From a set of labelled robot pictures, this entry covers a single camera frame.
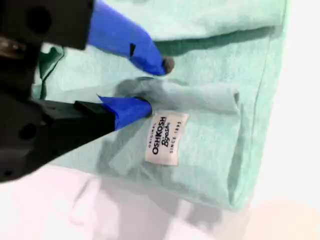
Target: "oshkosh b'gosh label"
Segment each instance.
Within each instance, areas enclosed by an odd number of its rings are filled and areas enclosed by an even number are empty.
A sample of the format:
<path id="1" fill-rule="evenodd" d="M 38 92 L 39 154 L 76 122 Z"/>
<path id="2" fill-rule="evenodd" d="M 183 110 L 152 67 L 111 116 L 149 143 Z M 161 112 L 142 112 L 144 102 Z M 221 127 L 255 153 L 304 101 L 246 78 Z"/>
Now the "oshkosh b'gosh label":
<path id="1" fill-rule="evenodd" d="M 148 133 L 145 160 L 153 164 L 178 165 L 178 144 L 189 115 L 176 111 L 159 111 Z"/>

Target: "white table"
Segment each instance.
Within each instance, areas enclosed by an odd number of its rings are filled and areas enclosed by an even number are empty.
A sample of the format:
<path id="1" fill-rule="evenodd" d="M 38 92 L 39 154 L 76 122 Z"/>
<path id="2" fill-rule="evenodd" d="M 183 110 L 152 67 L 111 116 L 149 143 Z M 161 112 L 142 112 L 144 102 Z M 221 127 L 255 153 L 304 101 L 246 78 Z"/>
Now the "white table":
<path id="1" fill-rule="evenodd" d="M 46 166 L 0 185 L 0 238 L 320 238 L 320 19 L 315 20 L 320 13 L 314 2 L 291 0 L 282 72 L 258 183 L 247 209 L 232 213 L 152 188 Z"/>

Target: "garment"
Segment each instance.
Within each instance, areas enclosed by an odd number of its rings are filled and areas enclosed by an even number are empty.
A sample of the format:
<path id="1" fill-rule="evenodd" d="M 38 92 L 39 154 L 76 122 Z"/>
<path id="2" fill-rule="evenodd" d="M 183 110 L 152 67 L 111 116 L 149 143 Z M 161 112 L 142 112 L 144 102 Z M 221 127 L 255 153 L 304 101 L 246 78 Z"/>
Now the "garment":
<path id="1" fill-rule="evenodd" d="M 39 55 L 39 64 L 35 69 L 32 97 L 44 99 L 46 97 L 46 79 L 55 69 L 59 60 L 63 58 L 64 50 L 60 46 L 44 44 Z"/>
<path id="2" fill-rule="evenodd" d="M 66 49 L 65 58 L 47 77 L 47 99 L 99 102 L 97 94 L 140 96 L 154 111 L 189 114 L 178 146 L 178 166 L 144 161 L 151 118 L 53 163 L 153 185 L 204 204 L 242 208 L 259 171 L 281 67 L 283 35 L 277 25 L 282 23 L 285 1 L 216 0 L 198 6 L 178 0 L 107 3 L 123 14 L 132 12 L 129 17 L 155 39 L 175 39 L 157 42 L 164 56 L 174 57 L 175 69 L 164 78 L 150 79 L 126 59 L 94 47 L 83 52 Z M 170 24 L 163 22 L 169 19 L 165 9 L 173 16 Z"/>

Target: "black plastic part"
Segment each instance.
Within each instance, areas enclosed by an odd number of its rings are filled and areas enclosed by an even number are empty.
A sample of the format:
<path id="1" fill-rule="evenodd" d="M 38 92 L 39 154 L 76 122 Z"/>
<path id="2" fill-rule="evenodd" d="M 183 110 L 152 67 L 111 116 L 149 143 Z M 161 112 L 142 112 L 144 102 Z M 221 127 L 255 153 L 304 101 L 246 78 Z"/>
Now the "black plastic part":
<path id="1" fill-rule="evenodd" d="M 32 173 L 56 157 L 115 130 L 99 103 L 21 102 L 0 92 L 0 182 Z"/>
<path id="2" fill-rule="evenodd" d="M 0 57 L 0 91 L 21 99 L 30 97 L 40 48 L 40 44 L 28 44 L 22 59 Z"/>
<path id="3" fill-rule="evenodd" d="M 27 44 L 86 47 L 93 0 L 1 0 L 0 34 Z"/>

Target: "robotic arm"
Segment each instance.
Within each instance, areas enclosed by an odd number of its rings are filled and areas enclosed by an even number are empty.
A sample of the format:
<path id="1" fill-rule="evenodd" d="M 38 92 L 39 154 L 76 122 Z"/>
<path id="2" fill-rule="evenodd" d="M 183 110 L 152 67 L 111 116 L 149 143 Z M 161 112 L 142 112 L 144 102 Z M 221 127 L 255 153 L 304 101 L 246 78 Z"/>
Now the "robotic arm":
<path id="1" fill-rule="evenodd" d="M 31 100 L 44 42 L 80 50 L 90 44 L 156 76 L 174 67 L 141 27 L 101 0 L 0 0 L 0 182 L 32 173 L 152 111 L 136 97 L 101 98 L 103 104 Z"/>

